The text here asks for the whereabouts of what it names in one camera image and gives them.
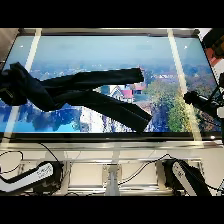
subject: large monitor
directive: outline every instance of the large monitor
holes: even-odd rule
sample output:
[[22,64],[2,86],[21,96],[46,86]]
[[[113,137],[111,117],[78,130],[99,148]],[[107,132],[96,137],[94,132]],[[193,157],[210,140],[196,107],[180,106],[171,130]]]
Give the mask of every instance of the large monitor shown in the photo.
[[[11,63],[25,66],[34,37],[19,36],[4,69]],[[175,37],[189,91],[209,96],[217,86],[198,38]],[[153,118],[141,135],[192,137],[189,118],[181,95],[178,74],[168,37],[153,36],[41,36],[30,74],[40,80],[76,74],[140,67],[144,82],[102,86],[95,91],[137,104]],[[0,101],[0,132],[4,132],[11,107]],[[213,118],[195,110],[202,136],[220,136]],[[13,132],[17,136],[139,137],[129,127],[82,106],[66,104],[62,109],[43,112],[28,102],[20,106]]]

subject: black border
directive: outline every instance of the black border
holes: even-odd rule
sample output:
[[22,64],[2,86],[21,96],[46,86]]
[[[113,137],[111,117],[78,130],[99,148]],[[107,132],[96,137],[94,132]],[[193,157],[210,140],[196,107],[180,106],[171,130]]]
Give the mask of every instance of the black border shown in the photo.
[[[147,33],[43,33],[41,36],[82,36],[82,35],[91,35],[91,36],[153,36],[153,37],[167,37],[166,34],[147,34]],[[8,56],[5,60],[5,63],[9,57],[9,54],[14,46],[14,43],[19,36],[35,36],[34,33],[23,33],[20,32],[17,34],[11,49],[8,53]],[[181,38],[197,38],[201,43],[202,49],[204,51],[204,47],[200,38],[197,35],[178,35],[174,34],[174,37]],[[213,77],[217,84],[217,80],[212,70]],[[0,132],[0,138],[4,136],[5,132]],[[215,136],[215,140],[221,140],[221,132],[201,132],[203,141],[211,141],[211,136]],[[36,143],[36,142],[44,142],[44,143],[102,143],[102,142],[164,142],[164,141],[193,141],[193,134],[191,132],[144,132],[144,133],[12,133],[12,138],[17,138],[10,140],[10,142],[14,143]]]

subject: cityscape image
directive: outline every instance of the cityscape image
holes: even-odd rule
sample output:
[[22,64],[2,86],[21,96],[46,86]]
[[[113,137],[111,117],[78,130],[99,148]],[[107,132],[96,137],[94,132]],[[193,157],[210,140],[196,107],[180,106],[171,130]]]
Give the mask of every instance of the cityscape image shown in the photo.
[[[23,66],[33,37],[16,39],[4,69],[11,63]],[[215,78],[196,38],[175,38],[189,91],[208,97]],[[106,85],[94,91],[133,103],[152,115],[145,132],[190,132],[178,75],[168,37],[149,36],[42,36],[30,74],[39,80],[78,72],[139,67],[144,82]],[[0,132],[4,132],[11,107],[0,101]],[[202,132],[220,131],[204,120],[218,123],[195,109]],[[83,106],[65,104],[57,111],[43,112],[31,102],[21,105],[14,132],[110,133],[134,132],[129,127]]]

